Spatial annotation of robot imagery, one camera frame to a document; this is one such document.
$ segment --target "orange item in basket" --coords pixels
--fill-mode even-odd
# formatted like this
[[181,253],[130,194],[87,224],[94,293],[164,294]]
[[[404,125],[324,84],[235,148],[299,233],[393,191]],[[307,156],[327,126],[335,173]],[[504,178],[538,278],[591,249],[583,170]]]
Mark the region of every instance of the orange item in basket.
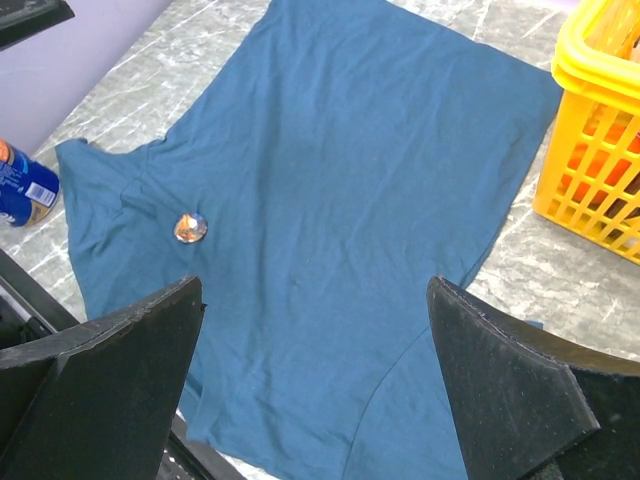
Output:
[[[607,135],[605,136],[604,141],[615,145],[616,143],[618,143],[618,140],[624,133],[624,130],[625,130],[625,126],[623,125],[613,125],[609,130],[609,132],[607,133]],[[595,133],[595,129],[587,129],[585,133],[587,135],[593,135]],[[632,153],[640,153],[640,137],[636,135],[633,138],[633,141],[631,142],[631,145],[629,146],[628,150]],[[586,153],[586,151],[587,151],[587,144],[579,143],[576,146],[575,150],[573,151],[573,154],[571,155],[571,159],[569,160],[569,165],[568,165],[569,168],[571,168],[572,170],[577,170],[578,167],[580,166],[580,162],[582,161],[582,158],[584,157],[584,154]],[[586,175],[588,177],[595,178],[600,173],[600,170],[602,170],[602,167],[607,163],[608,159],[609,159],[609,152],[598,150],[594,155],[593,160],[591,160],[591,164],[587,167]],[[626,173],[627,169],[630,166],[631,166],[631,163],[628,160],[620,159],[616,164],[616,166],[611,171],[611,173],[609,174],[609,176],[607,177],[607,179],[605,180],[605,183],[611,187],[617,185],[617,183],[620,181],[620,179]],[[572,180],[571,175],[563,175],[562,186],[568,189],[569,186],[571,185],[571,180]],[[575,193],[573,194],[573,201],[581,202],[588,192],[589,192],[589,184],[585,182],[581,182],[580,185],[578,185],[578,188],[576,189]],[[606,192],[599,191],[593,197],[593,199],[591,200],[591,203],[600,204],[606,198],[607,198]]]

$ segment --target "blue cloth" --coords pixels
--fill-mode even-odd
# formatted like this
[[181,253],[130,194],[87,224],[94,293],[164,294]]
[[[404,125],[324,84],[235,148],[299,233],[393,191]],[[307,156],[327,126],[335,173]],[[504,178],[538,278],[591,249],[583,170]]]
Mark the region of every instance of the blue cloth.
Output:
[[384,1],[274,0],[165,138],[58,146],[88,315],[198,275],[191,439],[283,479],[466,478],[425,289],[473,279],[559,97]]

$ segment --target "gray marble surface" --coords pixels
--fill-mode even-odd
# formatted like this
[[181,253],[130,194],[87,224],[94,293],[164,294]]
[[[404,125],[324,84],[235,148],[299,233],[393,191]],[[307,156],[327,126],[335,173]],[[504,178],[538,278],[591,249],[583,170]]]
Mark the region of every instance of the gray marble surface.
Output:
[[[447,25],[548,69],[565,13],[532,0],[397,0]],[[53,146],[86,137],[123,152],[162,137],[210,83],[267,0],[175,0],[75,109],[37,158],[57,168]],[[549,331],[640,360],[640,267],[539,218],[532,196],[546,142],[470,291]],[[76,317],[82,298],[67,255],[62,202],[44,223],[0,231],[0,247]],[[237,462],[248,478],[266,474]]]

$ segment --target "barcode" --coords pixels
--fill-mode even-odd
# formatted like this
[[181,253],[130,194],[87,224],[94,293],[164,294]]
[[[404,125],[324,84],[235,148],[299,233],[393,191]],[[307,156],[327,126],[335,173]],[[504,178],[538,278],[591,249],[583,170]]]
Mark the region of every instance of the barcode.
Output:
[[56,199],[55,193],[44,188],[41,185],[38,185],[37,183],[32,183],[31,185],[29,185],[25,196],[27,198],[30,198],[31,200],[41,203],[47,208],[50,207],[53,201]]

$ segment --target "can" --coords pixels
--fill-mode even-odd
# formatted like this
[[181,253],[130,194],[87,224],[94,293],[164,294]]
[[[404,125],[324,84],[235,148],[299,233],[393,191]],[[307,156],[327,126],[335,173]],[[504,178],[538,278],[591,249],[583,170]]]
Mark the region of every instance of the can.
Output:
[[0,223],[33,225],[51,211],[59,193],[55,172],[0,139]]

